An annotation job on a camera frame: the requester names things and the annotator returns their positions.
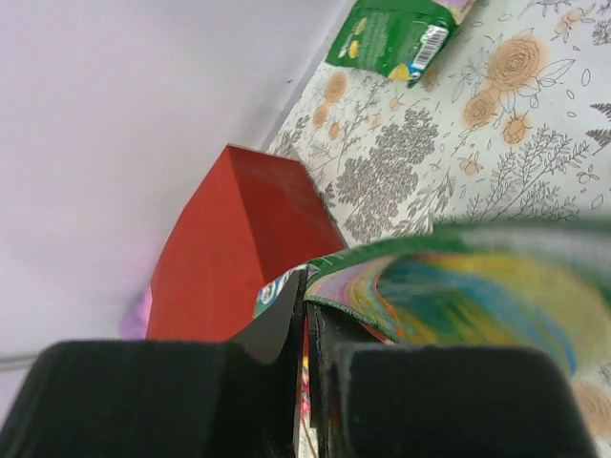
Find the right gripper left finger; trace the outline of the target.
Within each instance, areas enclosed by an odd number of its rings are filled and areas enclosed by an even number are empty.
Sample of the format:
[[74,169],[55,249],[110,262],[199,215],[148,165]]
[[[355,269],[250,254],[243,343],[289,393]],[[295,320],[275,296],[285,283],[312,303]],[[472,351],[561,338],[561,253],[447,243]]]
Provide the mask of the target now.
[[73,341],[34,361],[5,457],[292,457],[305,275],[223,343]]

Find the red paper bag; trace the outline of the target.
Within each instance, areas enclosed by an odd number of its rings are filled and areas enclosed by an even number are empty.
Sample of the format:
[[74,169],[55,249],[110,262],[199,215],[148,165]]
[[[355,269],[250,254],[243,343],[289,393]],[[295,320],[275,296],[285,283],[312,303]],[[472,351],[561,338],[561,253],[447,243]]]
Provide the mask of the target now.
[[264,286],[345,246],[300,162],[228,145],[163,247],[146,336],[225,341]]

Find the green snack packet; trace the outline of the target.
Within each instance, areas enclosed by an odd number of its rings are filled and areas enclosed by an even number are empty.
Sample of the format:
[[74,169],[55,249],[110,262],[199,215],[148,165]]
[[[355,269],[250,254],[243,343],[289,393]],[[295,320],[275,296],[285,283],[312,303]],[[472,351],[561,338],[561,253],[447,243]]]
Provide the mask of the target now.
[[359,0],[326,56],[327,64],[378,73],[412,87],[456,36],[473,0]]
[[299,266],[305,298],[397,344],[526,345],[576,376],[610,359],[610,224],[458,222]]

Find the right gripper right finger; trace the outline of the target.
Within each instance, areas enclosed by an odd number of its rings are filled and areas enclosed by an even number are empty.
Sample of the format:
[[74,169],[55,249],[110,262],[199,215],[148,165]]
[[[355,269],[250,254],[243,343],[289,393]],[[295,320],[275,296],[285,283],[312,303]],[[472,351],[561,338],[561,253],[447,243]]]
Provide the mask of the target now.
[[323,457],[593,457],[564,374],[525,346],[381,343],[307,308],[312,423]]

